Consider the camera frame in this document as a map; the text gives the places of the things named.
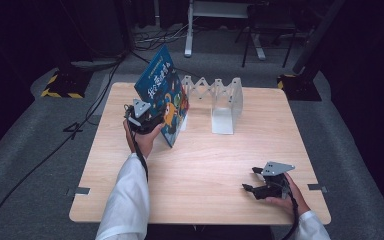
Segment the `black chair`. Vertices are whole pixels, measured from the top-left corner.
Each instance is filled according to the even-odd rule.
[[[235,42],[238,42],[239,37],[243,31],[248,28],[245,53],[242,61],[242,67],[245,66],[245,60],[248,53],[249,41],[252,34],[277,34],[272,43],[278,45],[280,37],[285,34],[292,34],[289,47],[287,48],[286,56],[283,61],[282,67],[285,67],[289,57],[297,27],[290,15],[290,4],[285,1],[255,1],[254,4],[249,5],[247,8],[248,23],[245,28],[241,30]]]

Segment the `gray carpet floor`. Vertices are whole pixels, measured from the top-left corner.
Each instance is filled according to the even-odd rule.
[[[275,88],[278,75],[292,73],[293,64],[304,49],[302,42],[295,43],[286,68],[281,67],[286,50],[266,50],[267,60],[263,62],[250,49],[242,68],[245,35],[234,43],[238,32],[197,32],[191,58],[183,56],[185,38],[167,46],[181,75],[193,73],[195,80],[202,76],[210,82],[221,78],[226,83],[240,77],[245,87],[265,88]],[[155,52],[136,51],[146,59]],[[117,69],[113,82],[134,82],[146,66],[130,54]],[[109,80],[109,70],[94,73],[83,99],[40,97],[55,70],[50,69],[33,83],[34,103],[0,141],[0,202],[69,136],[64,128],[84,121]],[[328,190],[324,196],[332,221],[326,229],[332,239],[384,239],[383,197],[330,101],[329,84],[323,74],[319,73],[314,83],[321,102],[290,101],[290,106],[319,183]],[[102,107],[90,122],[99,123]],[[0,209],[0,239],[94,239],[98,223],[75,223],[69,219],[73,198],[67,192],[79,183],[97,126],[86,123],[81,129],[74,140],[68,140],[6,200]],[[289,226],[273,226],[276,239],[288,230]]]

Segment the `book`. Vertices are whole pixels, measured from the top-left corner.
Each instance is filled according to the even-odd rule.
[[[164,110],[161,133],[173,147],[185,121],[189,101],[166,45],[157,52],[134,87],[141,100],[151,104],[151,116]]]

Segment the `white lab coat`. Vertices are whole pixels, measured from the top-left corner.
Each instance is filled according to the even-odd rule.
[[[121,168],[112,190],[97,240],[143,240],[149,220],[149,190],[146,173],[138,156],[131,154]],[[296,240],[330,239],[313,211],[302,214],[295,233]]]

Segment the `hand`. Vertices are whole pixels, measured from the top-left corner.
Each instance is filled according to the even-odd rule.
[[[123,121],[123,125],[124,125],[124,130],[126,131],[126,139],[127,139],[127,143],[129,144],[130,151],[132,153],[135,153],[136,149],[135,149],[135,146],[133,145],[133,140],[130,135],[129,126],[127,125],[127,119]],[[154,139],[158,136],[163,126],[164,124],[159,124],[154,128],[154,130],[152,130],[152,132],[145,135],[133,133],[133,136],[135,136],[135,140],[138,143],[139,149],[145,158],[148,158],[149,154],[151,153],[152,146],[154,145]]]
[[[292,191],[292,195],[294,196],[295,200],[298,203],[298,215],[301,216],[303,213],[310,211],[311,209],[310,207],[308,207],[307,203],[304,200],[304,197],[302,196],[301,191],[299,190],[297,185],[294,183],[291,176],[289,176],[288,173],[284,173],[284,174],[288,179],[289,186]],[[276,197],[267,197],[266,202],[282,207],[287,213],[291,215],[294,214],[293,207],[292,207],[292,200],[289,195],[286,199],[276,198]]]

